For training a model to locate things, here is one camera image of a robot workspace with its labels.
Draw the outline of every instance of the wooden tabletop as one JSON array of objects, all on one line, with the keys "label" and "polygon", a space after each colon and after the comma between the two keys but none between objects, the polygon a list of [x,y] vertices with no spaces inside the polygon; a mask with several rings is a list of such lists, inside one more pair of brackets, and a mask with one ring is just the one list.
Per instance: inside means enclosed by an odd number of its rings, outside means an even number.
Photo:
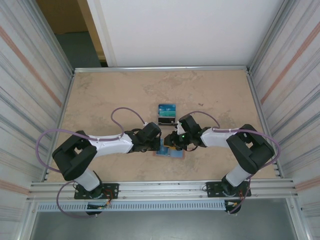
[{"label": "wooden tabletop", "polygon": [[[243,70],[77,73],[61,128],[84,130],[94,136],[116,135],[121,131],[110,119],[115,108],[129,107],[144,121],[157,122],[161,103],[176,104],[177,119],[201,110],[216,117],[222,129],[251,124],[262,131]],[[215,125],[205,115],[196,113],[193,117],[202,128]],[[114,118],[125,130],[142,127],[140,119],[127,110],[119,110]],[[174,128],[161,126],[161,130],[165,137]],[[68,137],[61,133],[57,146]],[[154,156],[152,152],[104,155],[95,158],[89,168],[103,181],[183,181],[219,180],[236,164],[228,148],[199,147],[185,152],[184,159]],[[255,177],[275,178],[275,172],[268,166]],[[60,173],[49,173],[48,181],[63,180]]]}]

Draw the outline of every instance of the corrugated metal wall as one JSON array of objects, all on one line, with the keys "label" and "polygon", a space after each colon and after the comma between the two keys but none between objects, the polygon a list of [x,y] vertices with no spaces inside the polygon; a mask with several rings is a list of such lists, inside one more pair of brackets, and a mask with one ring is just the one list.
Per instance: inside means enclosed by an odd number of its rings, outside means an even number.
[{"label": "corrugated metal wall", "polygon": [[252,73],[280,165],[320,238],[320,1],[298,0]]},{"label": "corrugated metal wall", "polygon": [[[42,167],[35,143],[57,126],[72,70],[32,1],[0,1],[0,239],[11,239]],[[52,135],[40,155],[49,154]]]}]

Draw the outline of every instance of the gray floor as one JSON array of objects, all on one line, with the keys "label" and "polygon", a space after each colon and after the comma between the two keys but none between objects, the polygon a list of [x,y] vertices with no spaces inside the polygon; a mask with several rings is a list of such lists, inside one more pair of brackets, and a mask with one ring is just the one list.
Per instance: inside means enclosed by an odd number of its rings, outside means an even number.
[{"label": "gray floor", "polygon": [[55,37],[73,68],[101,68],[89,32],[56,34]]},{"label": "gray floor", "polygon": [[73,219],[38,213],[32,240],[295,240],[284,199],[246,200],[235,215],[224,211],[104,212]]}]

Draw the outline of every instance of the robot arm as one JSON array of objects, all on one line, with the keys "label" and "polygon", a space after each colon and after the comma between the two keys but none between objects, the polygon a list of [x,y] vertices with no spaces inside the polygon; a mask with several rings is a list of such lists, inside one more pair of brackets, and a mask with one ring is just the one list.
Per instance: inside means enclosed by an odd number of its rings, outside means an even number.
[{"label": "robot arm", "polygon": [[52,158],[66,181],[77,182],[95,198],[101,194],[102,182],[95,172],[88,169],[91,161],[108,154],[157,151],[160,149],[159,134],[160,128],[150,122],[143,129],[125,131],[122,136],[89,135],[96,141],[72,135],[52,153]]},{"label": "robot arm", "polygon": [[[183,116],[177,122],[177,130],[164,138],[164,145],[176,150],[187,150],[189,144],[196,147],[230,148],[238,165],[225,175],[221,185],[225,195],[232,196],[247,178],[257,173],[275,154],[272,146],[260,135],[245,132],[215,132],[212,127],[201,128],[191,115]],[[241,130],[256,131],[245,124]]]}]

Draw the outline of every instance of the metal floor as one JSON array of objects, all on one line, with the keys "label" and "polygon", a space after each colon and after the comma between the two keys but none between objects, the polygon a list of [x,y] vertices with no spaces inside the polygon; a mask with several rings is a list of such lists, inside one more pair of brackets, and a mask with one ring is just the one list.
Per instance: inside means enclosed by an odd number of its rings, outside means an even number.
[{"label": "metal floor", "polygon": [[37,214],[31,240],[296,240],[285,199],[248,199],[237,216],[224,211],[103,212],[73,219]]}]

